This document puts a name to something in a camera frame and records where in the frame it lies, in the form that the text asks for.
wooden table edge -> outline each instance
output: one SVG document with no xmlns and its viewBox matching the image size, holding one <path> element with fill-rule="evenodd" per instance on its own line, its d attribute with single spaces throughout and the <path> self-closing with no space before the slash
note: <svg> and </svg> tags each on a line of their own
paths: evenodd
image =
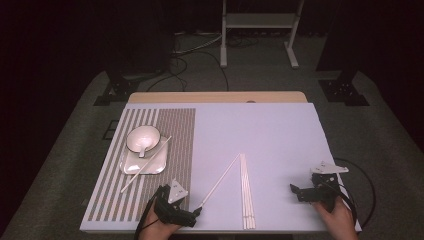
<svg viewBox="0 0 424 240">
<path fill-rule="evenodd" d="M 300 91 L 135 92 L 128 103 L 307 103 Z"/>
</svg>

gray and white striped pad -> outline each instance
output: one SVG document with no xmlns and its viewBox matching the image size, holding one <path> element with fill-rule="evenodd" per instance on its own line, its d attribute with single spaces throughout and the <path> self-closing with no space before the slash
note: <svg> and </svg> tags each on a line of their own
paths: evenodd
<svg viewBox="0 0 424 240">
<path fill-rule="evenodd" d="M 169 184 L 174 178 L 185 189 L 190 189 L 195 112 L 194 108 L 124 109 L 81 229 L 88 230 L 90 222 L 108 222 L 111 228 L 114 228 L 114 222 L 119 225 L 138 222 L 146 203 L 159 185 Z M 133 175 L 126 175 L 119 170 L 120 156 L 126 148 L 126 136 L 141 125 L 155 126 L 162 136 L 172 136 L 166 168 L 158 175 L 140 175 L 121 194 L 121 189 Z M 186 197 L 181 207 L 188 209 L 188 204 L 189 199 Z"/>
</svg>

plate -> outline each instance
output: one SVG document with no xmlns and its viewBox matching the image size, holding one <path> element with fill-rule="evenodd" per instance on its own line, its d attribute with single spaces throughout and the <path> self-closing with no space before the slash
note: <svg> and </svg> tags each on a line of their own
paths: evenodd
<svg viewBox="0 0 424 240">
<path fill-rule="evenodd" d="M 159 143 L 150 151 L 146 152 L 144 158 L 139 157 L 139 153 L 130 151 L 125 147 L 122 151 L 119 163 L 119 169 L 125 174 L 136 174 L 146 163 L 148 165 L 140 174 L 158 174 L 161 173 L 166 167 L 166 160 L 168 157 L 169 141 L 168 138 L 160 137 Z M 150 161 L 152 156 L 160 149 L 154 159 Z"/>
</svg>

wire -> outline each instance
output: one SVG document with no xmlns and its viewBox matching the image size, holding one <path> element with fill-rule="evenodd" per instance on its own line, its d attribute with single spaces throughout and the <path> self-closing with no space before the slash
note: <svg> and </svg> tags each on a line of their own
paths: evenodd
<svg viewBox="0 0 424 240">
<path fill-rule="evenodd" d="M 142 228 L 141 228 L 141 230 L 144 230 L 145 228 L 150 227 L 150 225 L 154 224 L 154 223 L 155 223 L 155 222 L 157 222 L 157 221 L 159 221 L 159 218 L 158 218 L 158 219 L 156 219 L 155 221 L 153 221 L 153 222 L 151 222 L 151 223 L 147 224 L 146 226 L 142 227 Z"/>
<path fill-rule="evenodd" d="M 175 54 L 184 54 L 184 53 L 192 52 L 192 51 L 195 51 L 195 50 L 198 50 L 198 49 L 201 49 L 201 48 L 207 47 L 207 46 L 209 46 L 209 45 L 211 45 L 211 44 L 215 43 L 216 41 L 218 41 L 218 40 L 219 40 L 219 39 L 221 39 L 221 38 L 222 38 L 222 35 L 219 35 L 217 38 L 212 39 L 211 41 L 208 41 L 208 42 L 206 42 L 206 43 L 204 43 L 204 44 L 202 44 L 202 45 L 199 45 L 199 46 L 197 46 L 197 47 L 194 47 L 194 48 L 191 48 L 191 49 L 187 49 L 187 50 L 184 50 L 184 51 L 175 51 L 174 53 L 175 53 Z"/>
<path fill-rule="evenodd" d="M 202 52 L 202 51 L 192 51 L 192 52 L 188 52 L 188 53 L 184 53 L 184 54 L 178 54 L 177 56 L 185 56 L 185 55 L 193 54 L 193 53 L 206 54 L 206 55 L 211 56 L 215 60 L 215 62 L 218 64 L 219 69 L 222 72 L 222 75 L 224 76 L 227 91 L 230 91 L 230 86 L 229 86 L 229 83 L 228 83 L 227 75 L 225 74 L 224 69 L 221 68 L 221 64 L 219 63 L 219 60 L 213 54 L 208 53 L 208 52 Z"/>
<path fill-rule="evenodd" d="M 329 187 L 333 192 L 337 193 L 337 195 L 339 195 L 349 206 L 351 212 L 352 212 L 352 219 L 353 219 L 353 224 L 356 224 L 356 220 L 358 219 L 358 213 L 356 212 L 356 207 L 353 204 L 352 200 L 350 200 L 344 193 L 342 193 L 341 191 L 333 188 L 330 184 L 322 181 L 320 179 L 320 183 L 326 185 L 327 187 Z"/>
<path fill-rule="evenodd" d="M 242 48 L 251 47 L 251 46 L 256 45 L 258 43 L 259 43 L 258 38 L 253 38 L 253 40 L 250 40 L 249 38 L 246 38 L 246 37 L 243 37 L 243 36 L 236 37 L 235 35 L 233 35 L 233 36 L 228 38 L 227 46 L 231 47 L 231 48 L 242 49 Z"/>
<path fill-rule="evenodd" d="M 179 78 L 178 77 L 178 75 L 179 74 L 181 74 L 181 73 L 183 73 L 184 71 L 186 71 L 187 70 L 187 62 L 184 60 L 184 59 L 182 59 L 182 58 L 178 58 L 178 57 L 175 57 L 175 59 L 177 59 L 177 63 L 178 63 L 178 60 L 180 60 L 180 61 L 182 61 L 183 63 L 184 63 L 184 68 L 181 70 L 181 71 L 179 71 L 178 73 L 173 73 L 171 70 L 168 70 L 168 72 L 169 72 L 169 74 L 171 74 L 170 76 L 167 76 L 167 77 L 164 77 L 164 78 L 161 78 L 161 79 L 159 79 L 159 80 L 157 80 L 156 82 L 154 82 L 152 85 L 150 85 L 150 87 L 149 88 L 147 88 L 147 90 L 146 90 L 146 92 L 149 92 L 154 86 L 156 86 L 158 83 L 160 83 L 160 82 L 162 82 L 162 81 L 165 81 L 166 79 L 170 79 L 170 78 L 172 78 L 172 77 L 176 77 L 179 81 L 180 81 L 180 83 L 181 83 L 181 86 L 182 86 L 182 91 L 184 92 L 185 91 L 185 88 L 186 88 L 186 86 L 187 86 L 187 81 L 185 81 L 184 79 L 181 79 L 181 78 Z"/>
<path fill-rule="evenodd" d="M 353 204 L 355 204 L 355 206 L 357 206 L 356 203 L 355 203 L 355 199 L 353 199 L 353 195 L 349 192 L 349 189 L 347 189 L 345 186 L 343 186 L 341 184 L 339 184 L 339 186 L 346 190 L 347 196 L 349 197 L 349 199 L 352 201 Z"/>
<path fill-rule="evenodd" d="M 372 215 L 374 214 L 375 207 L 377 205 L 377 197 L 376 197 L 376 193 L 375 193 L 374 184 L 373 184 L 371 178 L 368 176 L 368 174 L 361 167 L 359 167 L 357 164 L 355 164 L 355 163 L 353 163 L 353 162 L 351 162 L 349 160 L 343 159 L 343 158 L 337 158 L 337 157 L 335 157 L 334 160 L 338 160 L 338 161 L 342 161 L 342 162 L 347 162 L 347 163 L 355 166 L 359 171 L 362 172 L 362 174 L 365 176 L 365 178 L 368 180 L 368 182 L 369 182 L 369 184 L 371 186 L 371 191 L 372 191 L 372 206 L 371 206 L 370 213 L 368 214 L 368 216 L 365 219 L 364 223 L 361 224 L 362 229 L 364 229 L 365 226 L 368 224 L 369 220 L 371 219 Z"/>
<path fill-rule="evenodd" d="M 164 73 L 165 73 L 165 70 L 160 70 L 160 71 L 155 72 L 155 73 L 145 74 L 145 76 L 138 76 L 138 77 L 134 77 L 134 78 L 130 78 L 128 76 L 122 76 L 122 78 L 124 78 L 125 80 L 127 80 L 130 83 L 138 83 L 138 82 L 143 82 L 143 81 L 153 79 L 155 77 L 159 77 L 160 75 L 162 75 Z"/>
<path fill-rule="evenodd" d="M 147 219 L 147 214 L 149 213 L 150 208 L 152 208 L 153 202 L 155 201 L 155 199 L 156 199 L 156 196 L 157 196 L 157 195 L 158 195 L 158 191 L 156 191 L 156 192 L 155 192 L 155 194 L 153 194 L 153 196 L 152 196 L 152 197 L 149 199 L 149 201 L 147 202 L 146 207 L 144 208 L 143 215 L 141 215 L 140 222 L 138 223 L 137 228 L 136 228 L 136 230 L 135 230 L 134 240 L 138 240 L 138 237 L 139 237 L 139 235 L 140 235 L 140 232 L 141 232 L 143 229 L 145 229 L 146 227 L 148 227 L 148 226 L 152 225 L 153 223 L 155 223 L 155 222 L 157 221 L 157 220 L 156 220 L 156 221 L 154 221 L 153 223 L 149 223 L 147 226 L 143 227 L 143 224 L 144 224 L 144 222 L 145 222 L 145 221 L 146 221 L 146 219 Z"/>
</svg>

white bowl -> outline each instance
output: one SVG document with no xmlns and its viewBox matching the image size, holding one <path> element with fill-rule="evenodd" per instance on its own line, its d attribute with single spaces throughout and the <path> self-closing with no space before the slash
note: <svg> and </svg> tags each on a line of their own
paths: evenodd
<svg viewBox="0 0 424 240">
<path fill-rule="evenodd" d="M 153 126 L 140 126 L 133 129 L 127 136 L 127 147 L 133 152 L 139 152 L 144 157 L 146 151 L 154 148 L 160 140 L 159 130 Z"/>
</svg>

